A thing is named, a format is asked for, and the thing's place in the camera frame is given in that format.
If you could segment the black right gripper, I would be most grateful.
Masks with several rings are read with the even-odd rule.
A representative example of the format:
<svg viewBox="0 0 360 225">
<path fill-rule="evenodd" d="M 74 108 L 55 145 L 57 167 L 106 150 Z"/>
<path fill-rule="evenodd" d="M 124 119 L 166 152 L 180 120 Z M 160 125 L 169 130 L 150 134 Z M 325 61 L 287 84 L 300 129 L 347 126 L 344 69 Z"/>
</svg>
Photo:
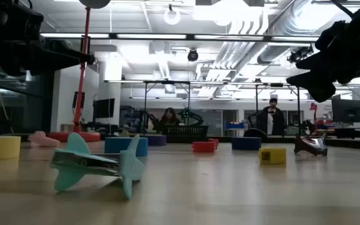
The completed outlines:
<svg viewBox="0 0 360 225">
<path fill-rule="evenodd" d="M 291 76 L 287 83 L 306 89 L 321 103 L 335 94 L 334 82 L 349 83 L 357 78 L 360 72 L 358 15 L 357 11 L 352 12 L 350 22 L 336 21 L 323 31 L 316 41 L 319 52 L 296 63 L 298 69 L 312 71 Z"/>
</svg>

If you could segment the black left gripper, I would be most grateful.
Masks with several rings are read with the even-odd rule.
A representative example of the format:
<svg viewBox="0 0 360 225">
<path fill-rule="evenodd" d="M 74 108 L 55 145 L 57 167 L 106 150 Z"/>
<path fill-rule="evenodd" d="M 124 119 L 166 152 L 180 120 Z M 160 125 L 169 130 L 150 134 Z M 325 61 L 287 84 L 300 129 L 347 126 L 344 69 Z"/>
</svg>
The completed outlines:
<svg viewBox="0 0 360 225">
<path fill-rule="evenodd" d="M 58 55 L 42 58 L 40 41 L 41 24 L 44 16 L 30 7 L 22 6 L 18 0 L 6 0 L 7 21 L 4 38 L 8 41 L 7 61 L 4 72 L 9 75 L 23 75 L 31 70 L 32 76 L 39 76 L 81 63 L 93 64 L 93 54 L 86 54 L 69 47 L 66 41 L 46 39 L 45 46 Z"/>
</svg>

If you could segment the light blue tape roll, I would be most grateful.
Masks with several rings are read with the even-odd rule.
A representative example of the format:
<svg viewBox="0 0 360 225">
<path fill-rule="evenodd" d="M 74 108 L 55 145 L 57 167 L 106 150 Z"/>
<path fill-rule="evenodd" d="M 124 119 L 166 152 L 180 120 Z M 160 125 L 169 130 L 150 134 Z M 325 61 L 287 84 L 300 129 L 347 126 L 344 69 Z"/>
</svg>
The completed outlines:
<svg viewBox="0 0 360 225">
<path fill-rule="evenodd" d="M 131 141 L 132 137 L 106 137 L 104 142 L 105 153 L 120 153 L 120 151 L 126 150 Z M 141 137 L 139 139 L 136 156 L 143 157 L 148 155 L 148 139 Z"/>
</svg>

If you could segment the purple tape roll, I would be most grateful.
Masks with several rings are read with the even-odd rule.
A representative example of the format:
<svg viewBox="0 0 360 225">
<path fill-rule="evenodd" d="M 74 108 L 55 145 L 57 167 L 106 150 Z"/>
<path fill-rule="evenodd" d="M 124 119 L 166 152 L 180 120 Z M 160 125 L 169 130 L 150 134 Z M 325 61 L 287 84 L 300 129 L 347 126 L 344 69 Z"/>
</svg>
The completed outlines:
<svg viewBox="0 0 360 225">
<path fill-rule="evenodd" d="M 165 135 L 144 135 L 149 146 L 165 146 L 167 144 L 167 137 Z"/>
</svg>

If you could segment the teal staple remover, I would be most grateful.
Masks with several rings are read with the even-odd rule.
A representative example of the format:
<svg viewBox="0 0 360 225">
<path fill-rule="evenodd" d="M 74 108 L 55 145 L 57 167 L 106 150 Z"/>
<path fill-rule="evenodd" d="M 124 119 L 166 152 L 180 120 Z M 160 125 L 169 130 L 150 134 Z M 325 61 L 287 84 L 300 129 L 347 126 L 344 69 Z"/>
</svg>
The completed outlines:
<svg viewBox="0 0 360 225">
<path fill-rule="evenodd" d="M 85 140 L 72 140 L 65 149 L 56 148 L 51 167 L 58 170 L 54 190 L 65 191 L 85 175 L 112 176 L 122 179 L 128 200 L 133 196 L 133 182 L 142 178 L 145 164 L 136 156 L 140 135 L 132 138 L 129 147 L 120 153 L 91 154 Z"/>
</svg>

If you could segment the black ceiling projector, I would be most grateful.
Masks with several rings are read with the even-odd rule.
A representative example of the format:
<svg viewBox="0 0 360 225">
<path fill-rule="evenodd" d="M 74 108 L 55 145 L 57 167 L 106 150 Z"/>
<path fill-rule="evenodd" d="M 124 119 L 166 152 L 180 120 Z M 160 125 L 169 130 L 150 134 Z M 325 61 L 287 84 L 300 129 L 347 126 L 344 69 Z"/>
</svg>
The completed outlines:
<svg viewBox="0 0 360 225">
<path fill-rule="evenodd" d="M 291 51 L 291 54 L 287 57 L 287 61 L 290 63 L 298 63 L 299 61 L 308 57 L 313 52 L 314 50 L 311 45 L 298 47 L 297 49 Z"/>
</svg>

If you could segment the black monitor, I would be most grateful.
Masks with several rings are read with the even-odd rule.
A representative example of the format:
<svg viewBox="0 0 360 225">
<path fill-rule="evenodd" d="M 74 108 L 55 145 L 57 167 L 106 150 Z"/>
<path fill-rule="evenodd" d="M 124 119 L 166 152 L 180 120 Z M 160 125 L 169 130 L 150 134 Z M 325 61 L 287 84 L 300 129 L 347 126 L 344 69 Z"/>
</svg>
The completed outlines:
<svg viewBox="0 0 360 225">
<path fill-rule="evenodd" d="M 114 116 L 114 98 L 93 102 L 93 118 L 112 118 Z"/>
<path fill-rule="evenodd" d="M 360 100 L 331 99 L 332 120 L 337 123 L 360 123 Z"/>
</svg>

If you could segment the person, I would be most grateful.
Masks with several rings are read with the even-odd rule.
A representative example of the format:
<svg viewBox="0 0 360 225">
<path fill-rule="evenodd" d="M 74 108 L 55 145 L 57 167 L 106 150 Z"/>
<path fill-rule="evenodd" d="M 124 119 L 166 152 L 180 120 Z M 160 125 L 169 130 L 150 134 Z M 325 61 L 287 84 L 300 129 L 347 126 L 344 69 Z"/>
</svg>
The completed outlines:
<svg viewBox="0 0 360 225">
<path fill-rule="evenodd" d="M 284 114 L 277 105 L 278 99 L 271 98 L 269 100 L 269 106 L 264 107 L 257 115 L 257 127 L 267 135 L 284 135 Z"/>
<path fill-rule="evenodd" d="M 162 116 L 162 118 L 161 118 L 161 120 L 159 122 L 159 125 L 161 127 L 163 127 L 163 126 L 177 126 L 177 125 L 180 125 L 180 123 L 181 122 L 177 118 L 175 110 L 172 107 L 168 107 L 165 110 L 165 112 L 164 112 L 164 114 L 163 114 L 163 116 Z"/>
</svg>

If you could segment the red desk lamp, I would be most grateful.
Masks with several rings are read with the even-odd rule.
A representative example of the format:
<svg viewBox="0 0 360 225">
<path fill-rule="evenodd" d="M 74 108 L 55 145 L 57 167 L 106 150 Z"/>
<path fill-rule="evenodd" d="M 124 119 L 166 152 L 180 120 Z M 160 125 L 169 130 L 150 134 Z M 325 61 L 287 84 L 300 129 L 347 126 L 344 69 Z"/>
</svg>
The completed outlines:
<svg viewBox="0 0 360 225">
<path fill-rule="evenodd" d="M 89 23 L 90 23 L 90 15 L 91 15 L 91 9 L 101 9 L 106 7 L 110 0 L 79 0 L 81 4 L 83 4 L 86 7 L 86 22 L 85 22 L 85 32 L 84 32 L 84 41 L 82 46 L 82 52 L 88 53 L 88 46 L 89 46 Z M 78 140 L 84 140 L 80 133 L 82 131 L 81 125 L 80 125 L 80 117 L 81 117 L 81 101 L 83 100 L 83 81 L 86 73 L 86 62 L 81 63 L 81 75 L 79 80 L 79 87 L 77 92 L 77 103 L 75 108 L 75 114 L 74 114 L 74 132 L 67 135 L 67 143 L 69 143 L 72 140 L 78 141 Z"/>
</svg>

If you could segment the black overhead light beam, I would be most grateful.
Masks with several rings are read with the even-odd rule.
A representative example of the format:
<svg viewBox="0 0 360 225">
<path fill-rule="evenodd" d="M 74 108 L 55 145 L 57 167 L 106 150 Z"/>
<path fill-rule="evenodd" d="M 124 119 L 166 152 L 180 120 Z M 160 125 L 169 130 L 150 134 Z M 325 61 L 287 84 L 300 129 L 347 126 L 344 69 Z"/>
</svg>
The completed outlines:
<svg viewBox="0 0 360 225">
<path fill-rule="evenodd" d="M 166 40 L 166 41 L 229 41 L 265 43 L 315 43 L 318 36 L 271 36 L 247 34 L 169 34 L 169 33 L 90 33 L 91 39 L 101 40 Z"/>
</svg>

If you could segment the black plastic basket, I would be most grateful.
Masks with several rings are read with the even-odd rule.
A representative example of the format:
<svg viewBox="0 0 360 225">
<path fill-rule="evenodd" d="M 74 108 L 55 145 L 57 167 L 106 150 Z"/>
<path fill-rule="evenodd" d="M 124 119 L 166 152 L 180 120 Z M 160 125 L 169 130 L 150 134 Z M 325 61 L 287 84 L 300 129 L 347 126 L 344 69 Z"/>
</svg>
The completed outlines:
<svg viewBox="0 0 360 225">
<path fill-rule="evenodd" d="M 208 126 L 164 126 L 162 134 L 168 143 L 207 141 Z"/>
</svg>

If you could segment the black aluminium table frame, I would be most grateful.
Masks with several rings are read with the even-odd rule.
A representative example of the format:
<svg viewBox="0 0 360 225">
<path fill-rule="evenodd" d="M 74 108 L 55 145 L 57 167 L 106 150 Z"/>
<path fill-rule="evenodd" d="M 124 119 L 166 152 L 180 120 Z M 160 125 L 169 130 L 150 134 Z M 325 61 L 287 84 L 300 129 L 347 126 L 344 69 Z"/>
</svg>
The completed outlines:
<svg viewBox="0 0 360 225">
<path fill-rule="evenodd" d="M 21 142 L 27 142 L 28 136 L 31 134 L 13 134 L 13 136 L 21 137 Z M 100 134 L 100 141 L 105 140 L 106 137 L 113 137 L 113 135 Z M 218 139 L 220 143 L 230 143 L 233 137 L 226 136 L 208 136 L 203 141 L 208 139 Z M 274 143 L 274 144 L 294 144 L 294 136 L 269 136 L 266 139 L 263 139 L 262 143 Z M 176 143 L 176 144 L 191 144 L 195 140 L 185 140 L 185 139 L 173 139 L 171 137 L 166 138 L 167 143 Z M 325 140 L 326 146 L 334 146 L 340 148 L 352 148 L 360 149 L 360 140 L 357 139 L 327 139 Z"/>
</svg>

